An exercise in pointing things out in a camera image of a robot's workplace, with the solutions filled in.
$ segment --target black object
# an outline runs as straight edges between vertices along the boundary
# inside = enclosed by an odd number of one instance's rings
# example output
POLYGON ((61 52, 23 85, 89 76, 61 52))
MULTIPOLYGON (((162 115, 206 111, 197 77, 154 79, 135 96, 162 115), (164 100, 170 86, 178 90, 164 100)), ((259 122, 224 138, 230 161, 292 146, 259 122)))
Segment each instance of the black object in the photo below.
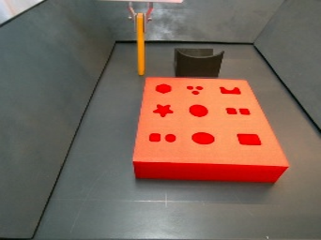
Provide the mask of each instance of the black object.
POLYGON ((213 49, 176 49, 176 77, 218 77, 225 51, 213 49))

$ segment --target gray table surface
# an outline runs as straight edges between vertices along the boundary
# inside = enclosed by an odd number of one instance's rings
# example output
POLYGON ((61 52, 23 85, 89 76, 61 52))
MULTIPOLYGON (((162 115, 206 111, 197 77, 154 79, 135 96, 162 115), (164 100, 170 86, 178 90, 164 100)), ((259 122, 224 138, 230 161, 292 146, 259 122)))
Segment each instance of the gray table surface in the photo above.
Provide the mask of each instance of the gray table surface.
POLYGON ((174 48, 225 50, 221 78, 251 82, 291 168, 272 184, 137 180, 131 155, 145 77, 118 43, 35 239, 320 238, 321 138, 252 45, 148 44, 146 76, 174 76, 174 48))

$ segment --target enclosure wall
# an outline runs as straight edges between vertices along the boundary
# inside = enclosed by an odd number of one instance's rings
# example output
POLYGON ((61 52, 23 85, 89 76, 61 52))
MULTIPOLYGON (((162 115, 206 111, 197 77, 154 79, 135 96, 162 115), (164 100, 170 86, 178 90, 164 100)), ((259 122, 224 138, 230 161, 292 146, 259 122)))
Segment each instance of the enclosure wall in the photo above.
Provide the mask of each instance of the enclosure wall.
MULTIPOLYGON (((146 40, 253 43, 284 0, 185 0, 154 4, 146 40)), ((127 2, 98 1, 117 40, 135 40, 127 2)), ((134 3, 137 12, 148 6, 134 3)))
POLYGON ((288 0, 255 42, 321 128, 321 2, 288 0))
POLYGON ((113 45, 95 1, 0 28, 0 238, 33 237, 113 45))

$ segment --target red foam block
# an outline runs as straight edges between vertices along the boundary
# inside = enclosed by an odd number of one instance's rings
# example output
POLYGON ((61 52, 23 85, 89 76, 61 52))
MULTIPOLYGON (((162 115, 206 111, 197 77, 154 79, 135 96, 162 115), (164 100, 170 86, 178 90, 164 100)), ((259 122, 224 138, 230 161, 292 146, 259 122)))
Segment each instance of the red foam block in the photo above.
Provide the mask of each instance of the red foam block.
POLYGON ((148 78, 137 178, 276 182, 289 162, 245 80, 148 78))

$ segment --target star-shaped hole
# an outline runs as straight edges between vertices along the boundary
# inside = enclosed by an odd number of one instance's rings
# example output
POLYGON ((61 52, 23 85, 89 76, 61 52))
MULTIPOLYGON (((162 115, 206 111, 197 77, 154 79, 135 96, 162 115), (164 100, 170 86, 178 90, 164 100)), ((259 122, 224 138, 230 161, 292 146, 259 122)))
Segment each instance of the star-shaped hole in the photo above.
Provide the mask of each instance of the star-shaped hole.
POLYGON ((165 117, 169 113, 174 113, 174 111, 170 109, 172 105, 161 105, 157 104, 157 110, 154 110, 154 113, 160 113, 162 117, 165 117))

